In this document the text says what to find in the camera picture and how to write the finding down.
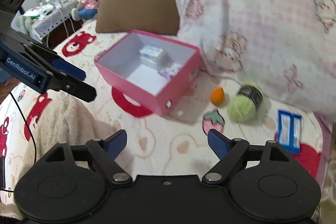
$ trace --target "pink plush clothing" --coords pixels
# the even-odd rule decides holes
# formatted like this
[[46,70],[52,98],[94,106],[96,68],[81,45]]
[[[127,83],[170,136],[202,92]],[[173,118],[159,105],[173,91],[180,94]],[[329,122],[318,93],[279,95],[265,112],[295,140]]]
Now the pink plush clothing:
[[84,9],[98,8],[98,2],[96,0],[82,0],[82,4],[84,5]]

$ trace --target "cardboard box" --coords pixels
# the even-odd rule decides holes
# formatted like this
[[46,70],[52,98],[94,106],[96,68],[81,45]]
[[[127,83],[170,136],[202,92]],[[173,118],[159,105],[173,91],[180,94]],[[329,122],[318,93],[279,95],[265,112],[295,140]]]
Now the cardboard box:
[[[163,49],[181,65],[170,80],[143,65],[139,50],[144,45]],[[202,63],[198,47],[157,34],[133,30],[110,49],[96,56],[95,65],[105,81],[153,113],[164,116],[190,88]]]

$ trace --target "green yarn ball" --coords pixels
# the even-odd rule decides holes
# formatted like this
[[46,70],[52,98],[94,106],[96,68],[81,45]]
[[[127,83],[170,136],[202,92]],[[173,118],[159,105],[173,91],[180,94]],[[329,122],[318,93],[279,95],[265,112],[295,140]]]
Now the green yarn ball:
[[[244,83],[242,86],[244,85],[254,86],[260,91],[260,87],[258,87],[255,83]],[[227,114],[233,122],[241,123],[255,119],[257,116],[257,110],[255,104],[250,98],[239,94],[230,100]]]

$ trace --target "white diamond sticker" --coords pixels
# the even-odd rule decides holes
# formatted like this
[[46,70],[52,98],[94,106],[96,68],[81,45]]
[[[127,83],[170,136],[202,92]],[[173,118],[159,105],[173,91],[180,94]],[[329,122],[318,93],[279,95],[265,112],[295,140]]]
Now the white diamond sticker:
[[166,107],[167,108],[170,108],[171,107],[171,100],[168,100],[167,104],[166,104]]

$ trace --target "gray plush toy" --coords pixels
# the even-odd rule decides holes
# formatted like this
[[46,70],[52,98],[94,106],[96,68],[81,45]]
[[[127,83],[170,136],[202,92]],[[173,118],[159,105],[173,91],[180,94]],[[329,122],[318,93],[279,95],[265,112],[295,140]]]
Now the gray plush toy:
[[73,20],[80,21],[94,18],[97,14],[97,0],[78,0],[78,5],[71,11]]

